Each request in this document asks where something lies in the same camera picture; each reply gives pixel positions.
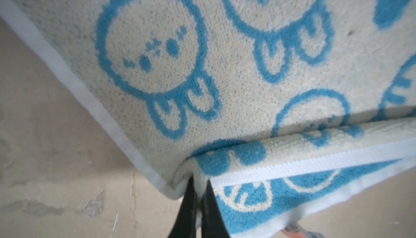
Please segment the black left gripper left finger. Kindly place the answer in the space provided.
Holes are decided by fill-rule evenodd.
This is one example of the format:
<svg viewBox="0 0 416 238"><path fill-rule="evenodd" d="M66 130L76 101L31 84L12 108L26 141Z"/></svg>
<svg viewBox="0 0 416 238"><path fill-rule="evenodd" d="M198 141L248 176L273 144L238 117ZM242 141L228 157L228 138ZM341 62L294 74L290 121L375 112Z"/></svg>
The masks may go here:
<svg viewBox="0 0 416 238"><path fill-rule="evenodd" d="M194 180L188 181L181 207L168 238L195 238L198 196L195 192Z"/></svg>

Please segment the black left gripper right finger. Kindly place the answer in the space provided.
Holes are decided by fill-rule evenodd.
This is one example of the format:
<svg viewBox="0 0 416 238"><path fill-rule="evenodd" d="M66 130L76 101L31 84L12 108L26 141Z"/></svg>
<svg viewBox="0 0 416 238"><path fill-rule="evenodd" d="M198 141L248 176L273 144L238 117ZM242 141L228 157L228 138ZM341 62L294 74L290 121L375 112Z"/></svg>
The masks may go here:
<svg viewBox="0 0 416 238"><path fill-rule="evenodd" d="M201 199L201 212L202 238L230 238L223 222L210 180L207 181L206 190Z"/></svg>

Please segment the blue and cream towel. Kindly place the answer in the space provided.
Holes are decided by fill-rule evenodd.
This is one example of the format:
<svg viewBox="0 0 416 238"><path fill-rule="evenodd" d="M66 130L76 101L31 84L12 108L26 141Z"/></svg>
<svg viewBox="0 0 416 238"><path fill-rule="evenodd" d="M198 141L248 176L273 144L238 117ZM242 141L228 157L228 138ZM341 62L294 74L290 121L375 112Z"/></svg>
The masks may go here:
<svg viewBox="0 0 416 238"><path fill-rule="evenodd" d="M1 0L163 194L274 234L416 165L416 0Z"/></svg>

